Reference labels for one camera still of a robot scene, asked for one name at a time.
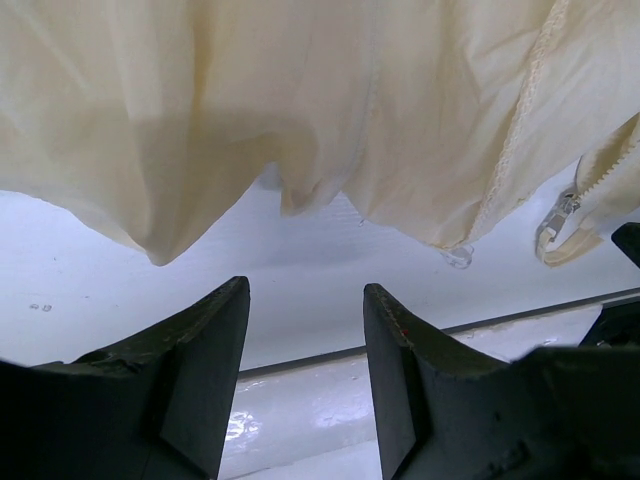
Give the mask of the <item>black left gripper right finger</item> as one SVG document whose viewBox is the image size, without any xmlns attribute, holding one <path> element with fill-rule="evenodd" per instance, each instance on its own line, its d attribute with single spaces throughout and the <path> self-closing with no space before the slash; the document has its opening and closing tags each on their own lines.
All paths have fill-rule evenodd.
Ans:
<svg viewBox="0 0 640 480">
<path fill-rule="evenodd" d="M 386 479 L 635 479 L 639 349 L 592 341 L 512 363 L 364 290 L 364 332 Z"/>
</svg>

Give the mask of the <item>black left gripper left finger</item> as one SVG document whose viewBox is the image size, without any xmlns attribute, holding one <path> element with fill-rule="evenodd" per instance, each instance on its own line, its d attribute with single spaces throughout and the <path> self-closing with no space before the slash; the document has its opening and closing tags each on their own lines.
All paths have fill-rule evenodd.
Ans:
<svg viewBox="0 0 640 480">
<path fill-rule="evenodd" d="M 214 479 L 250 310 L 234 277 L 71 363 L 1 365 L 5 479 Z"/>
</svg>

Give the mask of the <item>cream yellow jacket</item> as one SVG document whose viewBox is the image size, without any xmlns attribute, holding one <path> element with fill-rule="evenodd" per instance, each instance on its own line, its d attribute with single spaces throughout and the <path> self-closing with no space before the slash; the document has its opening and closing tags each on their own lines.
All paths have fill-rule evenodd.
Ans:
<svg viewBox="0 0 640 480">
<path fill-rule="evenodd" d="M 442 251 L 569 165 L 537 258 L 639 206 L 635 1 L 5 1 L 1 186 L 164 265 L 274 165 Z"/>
</svg>

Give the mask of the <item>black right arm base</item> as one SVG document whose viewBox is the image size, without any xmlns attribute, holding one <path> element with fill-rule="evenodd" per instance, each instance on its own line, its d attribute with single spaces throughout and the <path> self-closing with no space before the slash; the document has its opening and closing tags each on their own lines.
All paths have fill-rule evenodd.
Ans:
<svg viewBox="0 0 640 480">
<path fill-rule="evenodd" d="M 613 243 L 639 267 L 639 224 L 626 223 L 611 236 Z M 639 346 L 639 299 L 605 306 L 580 346 Z"/>
</svg>

